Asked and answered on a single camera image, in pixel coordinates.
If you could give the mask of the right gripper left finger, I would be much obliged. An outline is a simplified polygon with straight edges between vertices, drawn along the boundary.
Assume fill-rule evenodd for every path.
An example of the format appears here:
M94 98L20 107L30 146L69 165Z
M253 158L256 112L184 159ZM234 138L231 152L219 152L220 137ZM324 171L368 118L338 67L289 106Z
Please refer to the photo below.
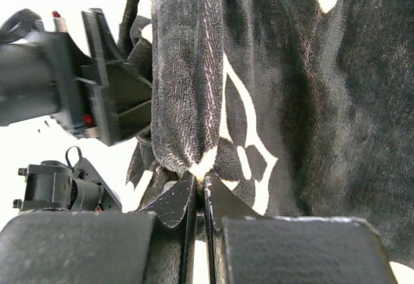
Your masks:
M138 212L31 212L1 231L2 283L191 283L196 182Z

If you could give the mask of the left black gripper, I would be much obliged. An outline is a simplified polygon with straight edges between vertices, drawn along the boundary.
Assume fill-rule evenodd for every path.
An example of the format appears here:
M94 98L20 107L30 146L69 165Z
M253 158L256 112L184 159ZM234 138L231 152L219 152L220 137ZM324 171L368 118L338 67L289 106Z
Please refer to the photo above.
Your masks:
M94 118L97 138L112 146L150 124L150 82L121 55L101 9L82 12L82 18L91 59L73 42L58 13L53 32L29 9L3 23L1 126L50 116L72 136L84 138Z

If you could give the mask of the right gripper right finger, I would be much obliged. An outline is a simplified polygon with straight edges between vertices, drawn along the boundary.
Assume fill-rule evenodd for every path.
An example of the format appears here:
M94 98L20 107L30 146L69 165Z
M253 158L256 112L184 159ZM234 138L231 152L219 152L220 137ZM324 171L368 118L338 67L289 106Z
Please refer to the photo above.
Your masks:
M264 217L208 173L204 222L212 283L394 283L361 219Z

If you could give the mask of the black floral plush pillowcase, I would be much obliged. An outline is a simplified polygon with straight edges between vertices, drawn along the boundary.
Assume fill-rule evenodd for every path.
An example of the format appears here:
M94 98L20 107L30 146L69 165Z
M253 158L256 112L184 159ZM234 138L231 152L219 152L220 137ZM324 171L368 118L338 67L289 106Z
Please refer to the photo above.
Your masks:
M209 171L261 215L361 217L413 266L413 0L127 0L151 73L126 208Z

